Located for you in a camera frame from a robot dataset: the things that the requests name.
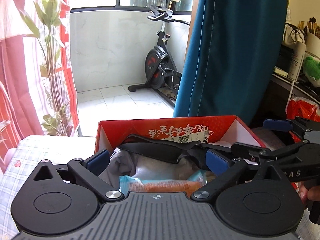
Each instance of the hand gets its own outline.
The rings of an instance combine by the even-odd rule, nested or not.
[[[304,183],[299,182],[298,187],[300,198],[304,204],[306,204],[307,200],[320,201],[320,186],[315,186],[307,190]]]

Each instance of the blue plastic wrapper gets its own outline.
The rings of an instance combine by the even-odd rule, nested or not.
[[[188,178],[188,180],[141,180],[130,176],[120,176],[120,191],[127,195],[128,192],[186,192],[190,195],[207,184],[205,171],[199,170]]]

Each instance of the white marble wall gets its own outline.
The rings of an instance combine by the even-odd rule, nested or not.
[[[191,15],[174,15],[175,19],[190,22]],[[186,48],[189,35],[189,26],[183,23],[168,23],[165,28],[166,33],[171,35],[167,47],[171,53],[177,70],[182,72]]]
[[[88,11],[70,15],[71,64],[77,92],[146,81],[144,64],[162,22],[146,12]],[[170,23],[168,42],[178,70],[182,70],[188,26]]]

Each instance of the qr code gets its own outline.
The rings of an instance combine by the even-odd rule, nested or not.
[[[178,143],[188,143],[188,142],[189,142],[189,135],[178,137]]]

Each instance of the blue gripper pad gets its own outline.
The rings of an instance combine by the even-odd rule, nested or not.
[[[293,129],[293,125],[285,120],[266,119],[263,122],[263,128],[274,131],[289,132]]]
[[[105,168],[109,165],[110,155],[107,150],[104,150],[95,158],[92,158],[87,163],[87,169],[91,171],[94,175],[99,176]]]
[[[224,173],[228,168],[229,164],[220,156],[214,154],[212,151],[207,151],[205,161],[208,168],[216,175]]]

